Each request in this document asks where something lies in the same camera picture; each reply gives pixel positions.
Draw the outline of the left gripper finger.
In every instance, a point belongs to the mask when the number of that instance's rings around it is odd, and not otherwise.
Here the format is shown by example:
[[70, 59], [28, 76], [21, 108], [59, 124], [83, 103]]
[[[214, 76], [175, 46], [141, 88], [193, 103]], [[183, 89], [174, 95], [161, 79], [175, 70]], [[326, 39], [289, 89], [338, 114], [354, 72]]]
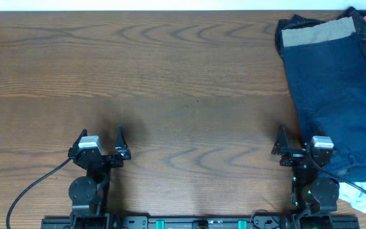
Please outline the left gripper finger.
[[131, 159], [131, 151], [125, 141], [121, 125], [117, 129], [115, 150], [118, 152], [118, 155], [122, 160]]
[[76, 141], [73, 143], [72, 145], [72, 149], [78, 149], [79, 148], [79, 142], [81, 141], [82, 137], [87, 136], [87, 130], [84, 128], [81, 133], [79, 134], [78, 138], [76, 139]]

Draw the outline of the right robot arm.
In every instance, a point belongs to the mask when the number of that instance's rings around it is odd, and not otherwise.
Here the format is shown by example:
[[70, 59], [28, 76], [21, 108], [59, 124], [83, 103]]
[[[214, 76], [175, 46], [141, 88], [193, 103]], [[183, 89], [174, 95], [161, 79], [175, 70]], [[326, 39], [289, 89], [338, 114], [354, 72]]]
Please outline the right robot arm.
[[320, 169], [330, 162], [334, 154], [334, 143], [330, 137], [316, 135], [303, 147], [292, 148], [282, 125], [271, 153], [281, 157], [281, 166], [292, 168], [291, 201], [301, 217], [337, 210], [338, 181], [319, 176]]

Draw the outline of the dark blue denim shorts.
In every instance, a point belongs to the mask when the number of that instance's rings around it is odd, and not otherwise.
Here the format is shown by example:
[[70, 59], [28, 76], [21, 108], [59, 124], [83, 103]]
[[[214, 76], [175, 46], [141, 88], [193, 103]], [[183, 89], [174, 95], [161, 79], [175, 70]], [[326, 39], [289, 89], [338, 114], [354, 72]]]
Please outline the dark blue denim shorts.
[[366, 181], [366, 53], [353, 33], [345, 38], [290, 46], [283, 64], [302, 136], [323, 134], [336, 150], [324, 169]]

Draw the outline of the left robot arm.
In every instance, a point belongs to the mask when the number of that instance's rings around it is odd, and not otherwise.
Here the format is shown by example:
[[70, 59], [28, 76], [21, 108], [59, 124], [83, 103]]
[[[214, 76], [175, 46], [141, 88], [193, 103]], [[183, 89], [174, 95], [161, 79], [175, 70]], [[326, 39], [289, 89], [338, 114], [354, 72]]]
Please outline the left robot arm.
[[111, 155], [103, 155], [99, 136], [88, 135], [85, 129], [69, 148], [68, 157], [86, 171], [85, 176], [75, 179], [69, 187], [74, 214], [102, 214], [107, 205], [111, 170], [122, 167], [125, 160], [132, 158], [122, 127], [117, 129], [114, 149]]

